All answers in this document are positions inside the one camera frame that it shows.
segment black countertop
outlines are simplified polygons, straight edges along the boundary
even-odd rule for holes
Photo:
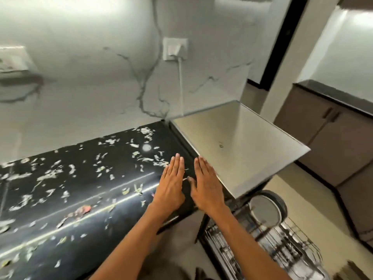
[[[309,92],[320,95],[337,104],[343,105],[358,113],[373,117],[373,102],[356,97],[347,92],[341,91],[334,87],[322,84],[315,80],[304,80],[295,84],[296,86]]]
[[[0,220],[15,221],[0,234],[0,261],[12,260],[0,279],[73,280],[97,268],[152,202],[165,161],[177,152],[185,177],[194,176],[193,158],[156,122],[3,164]],[[163,228],[194,211],[187,180],[183,192],[184,204]],[[57,228],[82,205],[91,211]]]

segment left hand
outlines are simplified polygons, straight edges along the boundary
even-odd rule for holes
[[[166,218],[178,209],[185,200],[181,191],[183,177],[184,158],[177,153],[175,157],[171,158],[170,165],[167,165],[163,170],[152,202],[152,205],[160,210]]]

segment countertop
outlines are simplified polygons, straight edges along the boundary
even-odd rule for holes
[[[240,102],[171,124],[215,168],[234,198],[253,190],[310,149]]]
[[[193,158],[156,122],[3,164],[0,220],[14,222],[0,234],[0,261],[12,260],[0,279],[74,280],[97,268],[152,202],[163,167],[177,152],[185,158],[185,177],[193,176]],[[186,180],[183,192],[184,204],[163,228],[194,211]],[[91,211],[58,228],[82,205]]]
[[[304,80],[294,84],[306,91],[320,95],[332,100],[349,109],[373,117],[373,102],[356,97],[347,92],[322,84],[315,80]]]

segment wire rack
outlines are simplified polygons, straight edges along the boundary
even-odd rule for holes
[[[249,205],[234,211],[234,215],[246,231],[292,279],[308,280],[312,279],[316,273],[320,274],[319,279],[328,278],[321,267],[323,259],[319,248],[290,218],[276,227],[266,228],[253,218]],[[206,230],[206,236],[212,240],[220,252],[233,279],[244,279],[233,252],[213,221]]]

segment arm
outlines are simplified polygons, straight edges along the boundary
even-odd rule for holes
[[[212,166],[202,157],[194,160],[197,184],[191,183],[191,196],[199,209],[217,224],[238,261],[245,279],[289,280],[287,273],[275,263],[246,232],[224,203],[222,185]]]
[[[177,153],[163,171],[153,202],[90,280],[137,279],[157,231],[185,200],[181,192],[183,175],[184,159]]]

